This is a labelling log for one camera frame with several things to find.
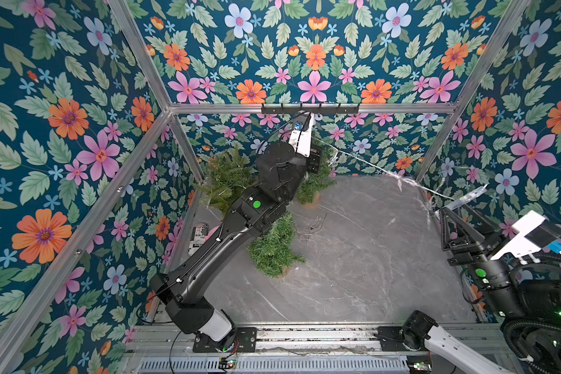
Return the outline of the clear battery box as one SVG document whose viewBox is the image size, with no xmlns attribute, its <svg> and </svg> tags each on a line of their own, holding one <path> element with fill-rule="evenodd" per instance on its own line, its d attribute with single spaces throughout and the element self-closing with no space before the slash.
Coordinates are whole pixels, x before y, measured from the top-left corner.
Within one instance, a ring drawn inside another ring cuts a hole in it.
<svg viewBox="0 0 561 374">
<path fill-rule="evenodd" d="M 479 198 L 487 190 L 488 190 L 488 184 L 478 187 L 473 191 L 471 191 L 470 193 L 467 193 L 466 195 L 462 196 L 461 198 L 455 199 L 455 201 L 447 204 L 446 208 L 450 210 L 455 210 L 459 207 L 462 207 L 463 205 L 470 203 L 472 200 Z"/>
</svg>

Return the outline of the light green fern christmas tree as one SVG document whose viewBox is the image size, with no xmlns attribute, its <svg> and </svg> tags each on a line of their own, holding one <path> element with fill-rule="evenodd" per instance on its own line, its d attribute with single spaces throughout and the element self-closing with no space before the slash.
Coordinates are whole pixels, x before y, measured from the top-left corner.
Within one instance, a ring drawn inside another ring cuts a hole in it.
<svg viewBox="0 0 561 374">
<path fill-rule="evenodd" d="M 249 158 L 235 148 L 211 157 L 206 162 L 204 177 L 204 182 L 196 186 L 202 193 L 201 202 L 222 214 L 257 180 Z"/>
</svg>

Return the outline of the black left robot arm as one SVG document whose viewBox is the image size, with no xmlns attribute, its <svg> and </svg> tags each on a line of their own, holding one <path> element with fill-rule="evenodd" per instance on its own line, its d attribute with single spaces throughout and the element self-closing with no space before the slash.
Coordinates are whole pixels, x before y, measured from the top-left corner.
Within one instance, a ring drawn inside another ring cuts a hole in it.
<svg viewBox="0 0 561 374">
<path fill-rule="evenodd" d="M 233 202 L 218 229 L 182 265 L 150 279 L 151 290 L 182 333 L 205 336 L 220 352 L 231 349 L 237 327 L 206 300 L 205 291 L 240 246 L 266 233 L 286 213 L 305 175 L 319 171 L 321 159 L 320 146 L 305 151 L 289 143 L 269 146 L 256 161 L 258 182 Z"/>
</svg>

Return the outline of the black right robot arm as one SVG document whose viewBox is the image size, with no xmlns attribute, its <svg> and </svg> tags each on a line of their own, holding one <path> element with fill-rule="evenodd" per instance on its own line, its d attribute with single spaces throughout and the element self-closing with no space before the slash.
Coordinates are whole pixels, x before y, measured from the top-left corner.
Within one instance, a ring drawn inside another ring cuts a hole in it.
<svg viewBox="0 0 561 374">
<path fill-rule="evenodd" d="M 448 262 L 469 273 L 483 302 L 503 318 L 506 346 L 534 373 L 561 373 L 561 252 L 543 250 L 556 243 L 561 227 L 528 211 L 516 221 L 514 237 L 468 205 L 474 225 L 458 209 L 439 210 L 441 244 Z"/>
</svg>

